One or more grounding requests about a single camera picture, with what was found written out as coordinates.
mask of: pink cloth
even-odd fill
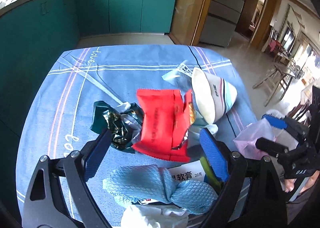
[[[272,132],[272,127],[266,119],[248,125],[233,141],[240,154],[245,158],[260,160],[268,154],[256,148],[258,138],[266,138],[272,141],[276,140]]]
[[[271,43],[269,44],[269,46],[271,48],[270,51],[273,51],[275,49],[276,45],[277,45],[277,41],[271,40]]]

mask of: refrigerator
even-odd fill
[[[243,5],[244,0],[211,0],[200,42],[227,47]]]

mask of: doorway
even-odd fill
[[[236,32],[251,40],[260,21],[266,0],[245,0]]]

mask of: blue tablecloth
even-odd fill
[[[249,123],[255,122],[249,98],[229,59],[214,51],[183,45],[102,46],[64,52],[42,83],[27,116],[17,157],[16,185],[20,211],[29,180],[41,155],[51,159],[81,150],[97,134],[90,130],[93,103],[104,100],[111,106],[137,102],[137,89],[174,89],[161,76],[188,60],[190,69],[201,66],[233,84],[236,103],[218,122],[217,140],[236,150],[233,138]],[[122,165],[157,164],[176,166],[143,154],[127,154],[110,148],[97,174],[87,185],[102,213],[112,226],[120,226],[124,208],[102,189],[102,180]],[[71,216],[80,220],[65,178],[61,186]],[[243,207],[249,182],[244,183],[234,217]]]

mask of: teal cabinet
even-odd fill
[[[141,32],[169,33],[176,0],[143,0]]]
[[[18,135],[32,101],[55,62],[40,23],[40,1],[0,17],[0,118]]]
[[[109,0],[110,32],[140,32],[142,1]]]
[[[70,50],[70,46],[74,49],[74,44],[77,44],[80,39],[76,0],[62,0],[62,3],[64,13],[64,16],[62,17],[63,21],[61,21],[63,24],[62,30],[65,30],[68,34],[68,49]]]
[[[109,0],[76,0],[81,36],[109,33]]]
[[[47,73],[79,41],[73,7],[32,0],[0,17],[0,119],[18,135]]]

